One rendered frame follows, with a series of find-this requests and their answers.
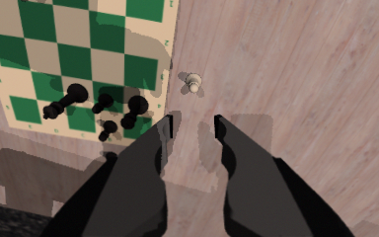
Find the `green and cream chessboard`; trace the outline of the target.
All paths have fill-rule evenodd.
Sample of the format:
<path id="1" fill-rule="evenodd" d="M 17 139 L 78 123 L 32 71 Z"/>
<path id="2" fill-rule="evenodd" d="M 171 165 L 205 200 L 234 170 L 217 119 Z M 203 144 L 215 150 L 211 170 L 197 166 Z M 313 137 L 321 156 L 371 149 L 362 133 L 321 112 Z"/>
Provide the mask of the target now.
<path id="1" fill-rule="evenodd" d="M 0 0 L 0 100 L 9 127 L 128 146 L 164 117 L 180 0 Z M 87 101 L 44 119 L 71 84 Z M 92 112 L 101 94 L 114 103 Z M 133 129 L 121 119 L 142 96 Z"/>

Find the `white pawn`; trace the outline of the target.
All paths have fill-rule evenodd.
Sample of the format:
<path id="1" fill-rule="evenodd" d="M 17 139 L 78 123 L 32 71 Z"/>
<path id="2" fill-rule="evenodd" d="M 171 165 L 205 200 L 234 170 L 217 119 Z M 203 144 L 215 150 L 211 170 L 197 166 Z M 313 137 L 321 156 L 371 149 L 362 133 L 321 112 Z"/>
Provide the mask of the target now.
<path id="1" fill-rule="evenodd" d="M 187 77 L 186 83 L 189 87 L 189 90 L 192 93 L 196 93 L 198 91 L 198 87 L 201 84 L 201 78 L 198 74 L 192 73 Z"/>

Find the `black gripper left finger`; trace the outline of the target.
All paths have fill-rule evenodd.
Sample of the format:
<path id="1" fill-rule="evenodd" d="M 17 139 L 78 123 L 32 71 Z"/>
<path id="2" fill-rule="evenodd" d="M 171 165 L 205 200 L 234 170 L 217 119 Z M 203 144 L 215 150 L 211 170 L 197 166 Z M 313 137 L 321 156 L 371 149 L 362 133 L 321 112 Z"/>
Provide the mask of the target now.
<path id="1" fill-rule="evenodd" d="M 162 237 L 173 116 L 165 115 L 94 175 L 57 211 L 39 237 Z"/>

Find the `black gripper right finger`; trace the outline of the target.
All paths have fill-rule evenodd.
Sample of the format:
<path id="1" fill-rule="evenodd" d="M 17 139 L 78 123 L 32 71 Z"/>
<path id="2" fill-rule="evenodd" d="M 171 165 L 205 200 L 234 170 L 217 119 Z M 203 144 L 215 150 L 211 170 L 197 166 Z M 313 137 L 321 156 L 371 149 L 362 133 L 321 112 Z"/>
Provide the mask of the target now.
<path id="1" fill-rule="evenodd" d="M 222 115 L 214 116 L 214 130 L 228 172 L 223 215 L 230 237 L 354 237 L 281 158 Z"/>

